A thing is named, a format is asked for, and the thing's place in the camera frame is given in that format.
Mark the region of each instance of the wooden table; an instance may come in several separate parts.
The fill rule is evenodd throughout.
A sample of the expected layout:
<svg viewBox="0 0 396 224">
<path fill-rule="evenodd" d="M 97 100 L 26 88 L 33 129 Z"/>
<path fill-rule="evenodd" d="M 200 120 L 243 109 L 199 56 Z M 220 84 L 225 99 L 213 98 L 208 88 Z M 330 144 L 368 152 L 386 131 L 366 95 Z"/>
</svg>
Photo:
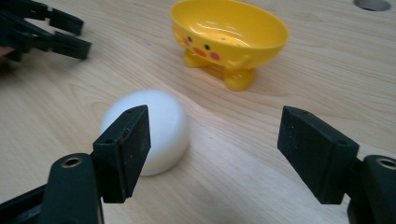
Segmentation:
<svg viewBox="0 0 396 224">
<path fill-rule="evenodd" d="M 320 205 L 276 148 L 283 105 L 358 142 L 359 158 L 396 158 L 394 0 L 385 12 L 351 0 L 246 1 L 284 21 L 290 41 L 240 92 L 217 67 L 183 64 L 176 0 L 40 2 L 82 18 L 92 50 L 83 62 L 33 50 L 1 66 L 0 203 L 45 184 L 62 156 L 90 153 L 110 106 L 144 89 L 184 105 L 191 146 L 170 171 L 141 177 L 125 204 L 105 204 L 106 223 L 347 223 L 348 198 Z"/>
</svg>

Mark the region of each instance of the wood grain surface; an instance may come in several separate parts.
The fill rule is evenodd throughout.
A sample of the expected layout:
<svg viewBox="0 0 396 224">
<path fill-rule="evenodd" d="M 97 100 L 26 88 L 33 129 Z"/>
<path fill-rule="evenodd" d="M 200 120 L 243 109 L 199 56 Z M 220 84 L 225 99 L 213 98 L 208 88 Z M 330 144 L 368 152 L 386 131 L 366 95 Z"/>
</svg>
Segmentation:
<svg viewBox="0 0 396 224">
<path fill-rule="evenodd" d="M 104 204 L 106 223 L 348 223 L 320 205 L 276 148 L 283 105 L 310 111 L 369 154 L 396 158 L 396 1 L 373 12 L 351 0 L 247 0 L 290 29 L 247 91 L 216 66 L 192 69 L 173 37 L 176 0 L 40 1 L 85 21 L 81 62 L 32 50 L 0 67 L 0 203 L 47 182 L 64 155 L 92 151 L 103 115 L 133 91 L 168 91 L 191 121 L 170 171 L 141 177 L 134 197 Z M 53 30 L 42 21 L 33 21 Z"/>
</svg>

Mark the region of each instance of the chick-shaped bowl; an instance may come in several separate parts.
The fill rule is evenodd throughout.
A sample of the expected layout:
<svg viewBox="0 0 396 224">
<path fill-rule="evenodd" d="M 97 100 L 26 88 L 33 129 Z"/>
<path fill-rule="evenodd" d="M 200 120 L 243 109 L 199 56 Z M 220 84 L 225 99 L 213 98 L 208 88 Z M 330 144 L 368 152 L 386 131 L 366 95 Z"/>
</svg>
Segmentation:
<svg viewBox="0 0 396 224">
<path fill-rule="evenodd" d="M 223 66 L 224 82 L 233 91 L 247 89 L 254 69 L 273 59 L 289 38 L 275 15 L 232 0 L 181 1 L 171 16 L 177 43 L 186 48 L 184 63 Z"/>
</svg>

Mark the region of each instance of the bowl foot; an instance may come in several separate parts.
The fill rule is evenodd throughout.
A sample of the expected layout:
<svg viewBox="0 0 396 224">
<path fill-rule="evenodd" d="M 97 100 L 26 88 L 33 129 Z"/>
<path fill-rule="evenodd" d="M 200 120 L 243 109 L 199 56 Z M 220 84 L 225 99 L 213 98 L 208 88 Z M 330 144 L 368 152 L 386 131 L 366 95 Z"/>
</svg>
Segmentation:
<svg viewBox="0 0 396 224">
<path fill-rule="evenodd" d="M 198 54 L 186 49 L 184 52 L 184 64 L 188 67 L 206 67 L 212 64 L 210 61 L 201 58 Z"/>
<path fill-rule="evenodd" d="M 254 79 L 254 69 L 241 69 L 236 71 L 224 70 L 224 82 L 232 91 L 246 90 Z"/>
</svg>

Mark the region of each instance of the white ball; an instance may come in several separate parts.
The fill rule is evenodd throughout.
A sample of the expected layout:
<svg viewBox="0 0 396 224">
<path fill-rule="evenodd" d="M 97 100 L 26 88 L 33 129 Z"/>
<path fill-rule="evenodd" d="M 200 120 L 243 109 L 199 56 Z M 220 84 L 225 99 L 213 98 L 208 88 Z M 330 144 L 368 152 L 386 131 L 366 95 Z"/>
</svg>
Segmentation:
<svg viewBox="0 0 396 224">
<path fill-rule="evenodd" d="M 119 99 L 105 114 L 101 133 L 122 112 L 139 105 L 148 106 L 151 149 L 141 175 L 157 175 L 174 166 L 189 146 L 188 117 L 180 102 L 165 91 L 136 91 Z"/>
</svg>

